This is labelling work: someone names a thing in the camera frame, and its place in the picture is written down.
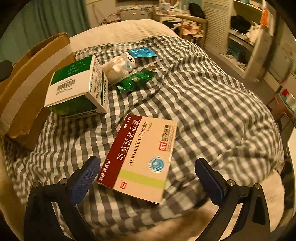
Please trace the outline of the round vanity mirror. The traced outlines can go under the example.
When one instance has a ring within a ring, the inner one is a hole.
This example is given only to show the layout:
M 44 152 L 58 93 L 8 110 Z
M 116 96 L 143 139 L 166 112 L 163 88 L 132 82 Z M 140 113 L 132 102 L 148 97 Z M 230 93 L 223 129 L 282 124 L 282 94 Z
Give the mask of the round vanity mirror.
M 159 0 L 159 7 L 164 10 L 171 10 L 178 8 L 182 4 L 182 0 L 175 0 L 175 1 L 166 1 L 166 0 Z

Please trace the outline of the blue foil packet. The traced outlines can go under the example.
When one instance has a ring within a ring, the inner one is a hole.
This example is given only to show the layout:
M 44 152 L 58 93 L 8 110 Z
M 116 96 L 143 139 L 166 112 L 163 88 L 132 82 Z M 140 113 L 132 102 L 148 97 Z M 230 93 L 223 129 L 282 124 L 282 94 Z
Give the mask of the blue foil packet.
M 148 47 L 135 48 L 127 51 L 133 58 L 157 57 L 157 54 Z

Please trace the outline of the wooden chair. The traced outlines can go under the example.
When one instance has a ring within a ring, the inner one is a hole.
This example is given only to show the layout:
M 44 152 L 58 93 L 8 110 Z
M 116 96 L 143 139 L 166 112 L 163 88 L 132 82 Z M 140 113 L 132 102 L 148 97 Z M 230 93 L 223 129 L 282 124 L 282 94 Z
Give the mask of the wooden chair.
M 208 22 L 206 19 L 196 16 L 175 15 L 181 19 L 181 23 L 173 27 L 173 30 L 179 30 L 179 37 L 190 42 L 197 42 L 204 49 Z

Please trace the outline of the green curtain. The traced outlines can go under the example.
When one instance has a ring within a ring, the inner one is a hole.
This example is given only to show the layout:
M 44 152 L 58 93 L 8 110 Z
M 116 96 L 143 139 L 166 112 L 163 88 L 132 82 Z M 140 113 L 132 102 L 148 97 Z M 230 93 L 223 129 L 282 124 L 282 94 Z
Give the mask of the green curtain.
M 85 1 L 29 1 L 1 35 L 1 61 L 14 64 L 55 34 L 72 37 L 88 29 Z

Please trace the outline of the brown cardboard box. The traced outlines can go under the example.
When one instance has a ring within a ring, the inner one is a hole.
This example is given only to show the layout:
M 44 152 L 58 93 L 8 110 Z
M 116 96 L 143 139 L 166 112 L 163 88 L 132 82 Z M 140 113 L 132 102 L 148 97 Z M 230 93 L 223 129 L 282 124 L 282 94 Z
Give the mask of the brown cardboard box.
M 55 71 L 75 62 L 67 33 L 58 33 L 28 51 L 1 82 L 1 136 L 28 150 L 36 147 L 50 111 L 44 107 Z

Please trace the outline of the green snack packet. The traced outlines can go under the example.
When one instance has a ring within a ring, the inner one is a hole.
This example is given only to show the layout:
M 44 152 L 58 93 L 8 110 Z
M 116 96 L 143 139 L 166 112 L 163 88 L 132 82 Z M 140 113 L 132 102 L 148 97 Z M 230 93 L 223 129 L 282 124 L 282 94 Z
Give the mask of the green snack packet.
M 148 81 L 152 80 L 156 74 L 157 73 L 154 71 L 142 69 L 116 84 L 117 90 L 119 93 L 128 93 L 139 90 L 142 86 L 146 85 Z

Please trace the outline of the green white medicine box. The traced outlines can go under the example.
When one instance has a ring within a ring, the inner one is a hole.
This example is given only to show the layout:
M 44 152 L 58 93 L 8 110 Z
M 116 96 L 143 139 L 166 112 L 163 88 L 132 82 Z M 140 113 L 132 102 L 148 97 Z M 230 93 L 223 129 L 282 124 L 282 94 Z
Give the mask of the green white medicine box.
M 44 107 L 63 118 L 108 113 L 108 80 L 94 55 L 54 72 Z

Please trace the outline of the white dressing table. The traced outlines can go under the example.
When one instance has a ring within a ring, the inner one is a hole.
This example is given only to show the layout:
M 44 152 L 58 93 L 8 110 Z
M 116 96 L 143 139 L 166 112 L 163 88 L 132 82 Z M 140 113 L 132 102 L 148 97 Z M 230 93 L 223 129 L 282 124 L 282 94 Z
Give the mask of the white dressing table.
M 175 15 L 165 15 L 165 14 L 152 14 L 151 19 L 166 25 L 170 29 L 172 29 L 175 24 L 182 22 L 182 19 L 177 18 Z

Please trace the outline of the clear plastic tube wrapper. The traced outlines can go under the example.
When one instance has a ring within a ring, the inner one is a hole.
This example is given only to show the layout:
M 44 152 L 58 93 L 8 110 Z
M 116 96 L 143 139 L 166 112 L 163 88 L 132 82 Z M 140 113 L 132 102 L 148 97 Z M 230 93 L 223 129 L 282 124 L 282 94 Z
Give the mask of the clear plastic tube wrapper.
M 109 82 L 108 83 L 108 86 L 109 87 L 114 86 L 114 85 L 118 84 L 119 82 L 121 82 L 123 79 L 125 79 L 125 78 L 127 78 L 127 77 L 129 77 L 129 76 L 131 76 L 131 75 L 133 75 L 133 74 L 135 74 L 137 72 L 140 72 L 143 69 L 146 69 L 146 70 L 154 70 L 154 69 L 156 69 L 156 64 L 158 64 L 160 61 L 161 61 L 161 59 L 158 58 L 157 60 L 155 60 L 155 61 L 153 61 L 153 62 L 151 62 L 151 63 L 149 63 L 149 64 L 147 64 L 145 66 L 136 68 L 131 73 L 129 73 L 128 75 L 126 75 L 126 76 L 124 76 L 122 78 L 119 78 L 118 80 L 114 80 L 114 82 L 112 82 L 112 83 Z

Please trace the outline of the white shelf cabinet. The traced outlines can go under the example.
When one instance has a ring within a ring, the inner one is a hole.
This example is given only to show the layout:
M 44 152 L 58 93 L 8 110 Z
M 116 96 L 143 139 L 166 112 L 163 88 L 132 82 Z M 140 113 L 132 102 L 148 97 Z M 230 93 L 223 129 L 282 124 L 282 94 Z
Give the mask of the white shelf cabinet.
M 205 49 L 246 81 L 255 80 L 271 47 L 276 10 L 267 1 L 203 1 L 208 21 Z M 230 27 L 231 16 L 251 23 L 246 34 Z

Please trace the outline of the amoxicillin capsules box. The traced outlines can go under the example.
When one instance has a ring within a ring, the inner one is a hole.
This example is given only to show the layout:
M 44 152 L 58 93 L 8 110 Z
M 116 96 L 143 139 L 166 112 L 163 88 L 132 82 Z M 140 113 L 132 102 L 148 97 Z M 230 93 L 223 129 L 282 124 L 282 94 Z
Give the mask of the amoxicillin capsules box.
M 100 169 L 97 183 L 160 204 L 176 131 L 175 120 L 127 115 Z

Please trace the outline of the white bear plush toy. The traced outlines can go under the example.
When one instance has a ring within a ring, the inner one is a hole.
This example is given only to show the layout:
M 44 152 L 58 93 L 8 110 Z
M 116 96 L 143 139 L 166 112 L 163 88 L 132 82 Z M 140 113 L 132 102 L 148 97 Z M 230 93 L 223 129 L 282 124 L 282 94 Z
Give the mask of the white bear plush toy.
M 124 55 L 125 55 L 125 58 L 126 58 L 126 63 L 125 63 L 126 64 L 126 68 L 127 68 L 127 70 L 129 72 L 131 72 L 137 66 L 137 64 L 135 62 L 135 59 L 128 52 L 125 52 Z

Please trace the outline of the white lace sock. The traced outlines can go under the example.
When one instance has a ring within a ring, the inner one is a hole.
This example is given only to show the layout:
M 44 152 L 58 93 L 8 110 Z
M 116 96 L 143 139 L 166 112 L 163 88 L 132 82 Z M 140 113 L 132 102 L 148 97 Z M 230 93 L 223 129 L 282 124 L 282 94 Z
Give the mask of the white lace sock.
M 128 75 L 128 70 L 126 69 L 126 58 L 122 56 L 112 58 L 110 61 L 104 63 L 101 68 L 109 85 L 114 84 L 117 80 Z

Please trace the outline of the grey storage boxes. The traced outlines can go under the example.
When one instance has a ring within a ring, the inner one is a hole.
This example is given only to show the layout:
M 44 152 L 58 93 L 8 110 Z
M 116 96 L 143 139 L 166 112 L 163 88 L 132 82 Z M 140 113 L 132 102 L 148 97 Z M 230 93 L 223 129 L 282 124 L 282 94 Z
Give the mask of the grey storage boxes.
M 121 21 L 151 19 L 151 8 L 127 8 L 119 10 Z

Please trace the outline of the black backpack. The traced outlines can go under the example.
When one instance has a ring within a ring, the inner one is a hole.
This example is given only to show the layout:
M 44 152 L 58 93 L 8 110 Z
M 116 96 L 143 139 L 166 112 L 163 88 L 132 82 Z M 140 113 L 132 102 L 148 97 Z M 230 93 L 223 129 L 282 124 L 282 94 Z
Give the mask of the black backpack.
M 205 14 L 204 14 L 204 11 L 196 3 L 189 3 L 188 4 L 188 10 L 189 10 L 191 16 L 196 16 L 196 17 L 202 18 L 202 19 L 206 18 Z

